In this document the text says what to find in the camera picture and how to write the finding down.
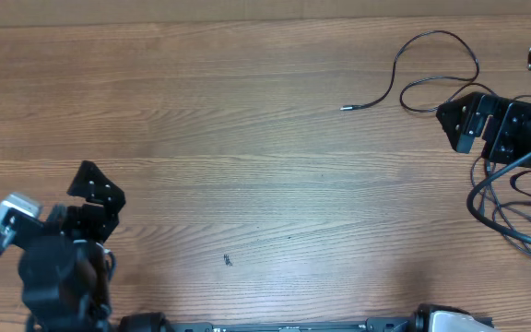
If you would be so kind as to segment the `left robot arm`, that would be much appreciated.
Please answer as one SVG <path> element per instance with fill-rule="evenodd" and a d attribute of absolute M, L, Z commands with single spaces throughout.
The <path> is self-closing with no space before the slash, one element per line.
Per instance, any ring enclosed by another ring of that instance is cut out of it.
<path fill-rule="evenodd" d="M 56 206 L 45 222 L 12 212 L 13 244 L 24 250 L 18 262 L 29 308 L 27 329 L 111 331 L 109 284 L 115 258 L 104 243 L 119 224 L 124 191 L 98 166 L 84 160 L 67 189 L 82 206 Z"/>

